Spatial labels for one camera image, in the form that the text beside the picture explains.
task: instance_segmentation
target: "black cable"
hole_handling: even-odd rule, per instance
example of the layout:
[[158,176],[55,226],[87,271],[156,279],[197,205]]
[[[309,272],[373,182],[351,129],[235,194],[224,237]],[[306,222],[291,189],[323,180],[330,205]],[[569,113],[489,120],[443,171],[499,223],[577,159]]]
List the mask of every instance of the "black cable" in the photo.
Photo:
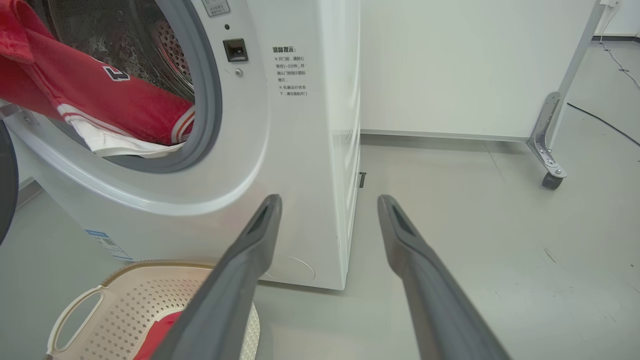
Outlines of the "black cable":
[[603,120],[602,118],[597,117],[596,115],[594,115],[594,114],[592,114],[592,113],[590,113],[590,112],[588,112],[588,111],[584,111],[584,110],[580,109],[579,107],[577,107],[577,106],[575,106],[575,105],[571,105],[570,103],[566,103],[566,104],[567,104],[567,105],[569,105],[569,106],[571,106],[572,108],[574,108],[574,109],[576,109],[576,110],[580,110],[580,111],[582,111],[583,113],[585,113],[585,114],[587,114],[587,115],[591,115],[592,117],[594,117],[594,118],[596,118],[596,119],[598,119],[598,120],[602,121],[602,122],[603,122],[603,123],[605,123],[607,126],[609,126],[611,129],[614,129],[615,131],[617,131],[617,132],[619,132],[620,134],[624,135],[624,136],[625,136],[625,138],[628,138],[629,140],[633,141],[633,142],[634,142],[634,144],[636,144],[636,145],[640,146],[640,143],[639,143],[639,142],[637,142],[637,141],[635,141],[631,136],[629,136],[629,135],[627,135],[627,134],[623,133],[623,132],[622,132],[622,131],[620,131],[617,127],[615,127],[615,126],[611,125],[610,123],[606,122],[606,121],[605,121],[605,120]]

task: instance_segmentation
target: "red cloth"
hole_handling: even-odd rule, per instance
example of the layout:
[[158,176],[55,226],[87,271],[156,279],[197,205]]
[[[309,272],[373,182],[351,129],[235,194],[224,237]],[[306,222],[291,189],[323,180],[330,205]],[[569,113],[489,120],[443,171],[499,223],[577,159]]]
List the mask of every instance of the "red cloth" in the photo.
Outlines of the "red cloth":
[[151,359],[151,356],[156,351],[158,345],[160,345],[160,343],[164,340],[166,333],[169,332],[169,329],[171,329],[173,323],[178,320],[178,316],[180,316],[180,313],[173,313],[160,319],[160,321],[154,322],[154,324],[151,325],[151,329],[149,329],[149,332],[147,333],[145,342],[142,343],[142,347],[136,354],[136,357],[133,358],[133,360]]
[[58,120],[173,145],[191,132],[189,101],[54,39],[23,0],[0,0],[0,98]]

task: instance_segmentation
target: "white washing machine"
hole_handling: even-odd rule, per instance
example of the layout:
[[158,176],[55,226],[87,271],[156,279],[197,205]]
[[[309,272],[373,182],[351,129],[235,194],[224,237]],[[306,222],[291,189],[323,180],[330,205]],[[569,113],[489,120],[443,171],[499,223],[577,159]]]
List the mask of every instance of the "white washing machine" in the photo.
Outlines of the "white washing machine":
[[[134,261],[215,261],[277,193],[282,221],[263,279],[344,289],[359,184],[359,1],[30,3],[61,41],[195,100],[186,144],[158,159],[100,158],[66,124],[3,108],[33,177],[88,231],[87,241]],[[158,65],[161,47],[144,39],[161,21],[189,74]],[[113,29],[119,33],[104,34]],[[122,36],[138,52],[133,65],[109,53]]]

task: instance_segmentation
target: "metal stand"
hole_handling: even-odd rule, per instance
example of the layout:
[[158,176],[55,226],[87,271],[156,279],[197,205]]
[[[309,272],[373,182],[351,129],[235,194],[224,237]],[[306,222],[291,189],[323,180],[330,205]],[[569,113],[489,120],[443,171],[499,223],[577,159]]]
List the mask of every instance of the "metal stand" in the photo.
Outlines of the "metal stand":
[[536,122],[536,127],[533,129],[531,137],[527,141],[527,145],[531,148],[531,151],[538,157],[538,160],[547,168],[548,173],[542,180],[542,186],[555,190],[560,186],[562,180],[566,178],[566,172],[556,163],[554,157],[551,156],[549,149],[547,148],[547,130],[551,124],[551,119],[558,109],[560,103],[560,93],[552,92],[547,96],[542,111]]

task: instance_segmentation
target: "jersey number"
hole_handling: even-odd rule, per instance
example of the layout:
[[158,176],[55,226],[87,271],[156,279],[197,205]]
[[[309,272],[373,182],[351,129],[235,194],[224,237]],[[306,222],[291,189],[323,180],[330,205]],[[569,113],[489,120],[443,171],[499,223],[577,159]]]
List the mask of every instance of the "jersey number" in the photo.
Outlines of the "jersey number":
[[127,81],[130,79],[129,75],[116,68],[110,66],[103,66],[102,68],[107,72],[107,74],[113,81]]

